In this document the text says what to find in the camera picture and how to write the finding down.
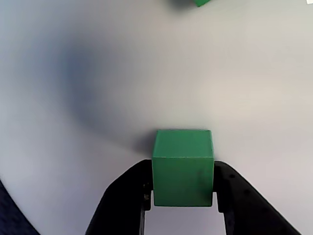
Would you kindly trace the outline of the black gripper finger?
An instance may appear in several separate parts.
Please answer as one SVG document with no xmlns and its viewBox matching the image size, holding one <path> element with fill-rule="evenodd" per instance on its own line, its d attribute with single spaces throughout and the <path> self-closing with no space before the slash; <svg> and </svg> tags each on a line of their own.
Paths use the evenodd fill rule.
<svg viewBox="0 0 313 235">
<path fill-rule="evenodd" d="M 300 234 L 242 175 L 215 162 L 213 191 L 227 235 Z"/>
<path fill-rule="evenodd" d="M 151 209 L 152 161 L 142 160 L 105 190 L 86 230 L 87 235 L 143 235 Z"/>
</svg>

